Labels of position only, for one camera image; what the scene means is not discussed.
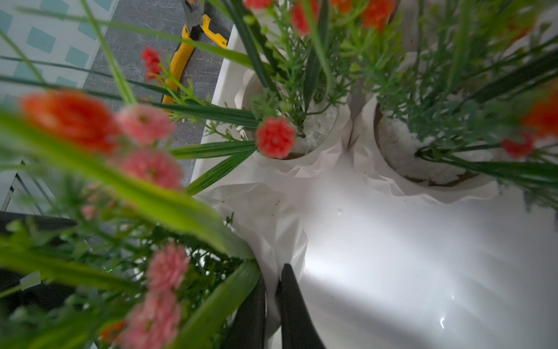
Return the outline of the red flower pot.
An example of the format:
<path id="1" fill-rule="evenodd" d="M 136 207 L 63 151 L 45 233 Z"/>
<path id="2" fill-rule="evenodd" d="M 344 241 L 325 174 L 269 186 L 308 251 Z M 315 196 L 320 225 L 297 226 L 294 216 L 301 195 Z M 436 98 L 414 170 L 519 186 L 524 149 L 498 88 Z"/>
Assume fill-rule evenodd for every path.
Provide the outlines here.
<path id="1" fill-rule="evenodd" d="M 1 110 L 1 168 L 30 156 L 60 187 L 52 217 L 1 216 L 1 269 L 37 275 L 16 305 L 1 293 L 3 348 L 221 348 L 263 277 L 265 342 L 280 332 L 283 266 L 299 283 L 307 237 L 264 184 L 221 186 L 220 159 L 180 160 L 167 112 L 118 114 L 72 91 Z"/>
<path id="2" fill-rule="evenodd" d="M 396 1 L 356 1 L 347 50 L 385 116 L 427 164 L 514 186 L 557 207 L 556 1 L 417 1 L 404 65 Z"/>

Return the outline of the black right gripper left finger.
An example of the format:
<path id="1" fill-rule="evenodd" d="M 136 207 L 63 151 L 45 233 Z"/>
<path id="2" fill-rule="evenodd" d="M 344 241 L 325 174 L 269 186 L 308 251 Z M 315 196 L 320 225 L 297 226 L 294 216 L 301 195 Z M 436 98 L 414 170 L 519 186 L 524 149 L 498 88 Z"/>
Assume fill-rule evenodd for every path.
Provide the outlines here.
<path id="1" fill-rule="evenodd" d="M 238 309 L 230 331 L 221 348 L 263 349 L 265 342 L 267 295 L 263 277 L 260 277 Z"/>

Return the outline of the red flower pot front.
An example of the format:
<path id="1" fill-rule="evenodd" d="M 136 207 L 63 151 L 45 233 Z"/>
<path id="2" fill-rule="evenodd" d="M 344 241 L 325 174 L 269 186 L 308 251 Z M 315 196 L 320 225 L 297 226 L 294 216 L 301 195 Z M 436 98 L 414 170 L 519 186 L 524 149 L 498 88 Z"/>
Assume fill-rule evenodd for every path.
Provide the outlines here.
<path id="1" fill-rule="evenodd" d="M 556 1 L 417 1 L 404 65 L 396 1 L 356 1 L 347 50 L 385 116 L 427 164 L 514 186 L 557 207 Z"/>

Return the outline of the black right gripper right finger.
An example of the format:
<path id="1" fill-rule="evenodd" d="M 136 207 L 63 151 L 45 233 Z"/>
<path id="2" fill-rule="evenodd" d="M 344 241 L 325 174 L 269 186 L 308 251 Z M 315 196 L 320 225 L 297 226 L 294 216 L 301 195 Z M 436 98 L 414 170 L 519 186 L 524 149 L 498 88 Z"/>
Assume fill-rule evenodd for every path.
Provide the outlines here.
<path id="1" fill-rule="evenodd" d="M 282 349 L 325 349 L 308 312 L 294 269 L 283 266 L 276 291 Z"/>

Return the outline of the pink flower white pot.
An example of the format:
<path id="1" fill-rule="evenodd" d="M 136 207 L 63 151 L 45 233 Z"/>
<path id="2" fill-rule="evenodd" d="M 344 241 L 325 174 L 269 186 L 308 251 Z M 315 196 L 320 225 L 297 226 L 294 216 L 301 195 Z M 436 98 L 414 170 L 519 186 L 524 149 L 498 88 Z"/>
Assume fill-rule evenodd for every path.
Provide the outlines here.
<path id="1" fill-rule="evenodd" d="M 179 88 L 174 111 L 206 120 L 220 141 L 176 148 L 180 160 L 218 158 L 210 171 L 223 177 L 254 157 L 295 177 L 315 177 L 334 166 L 344 148 L 349 121 L 346 37 L 338 1 L 218 1 L 234 26 L 243 52 L 214 53 L 240 65 L 244 75 L 226 79 L 222 91 L 235 107 L 215 106 Z"/>

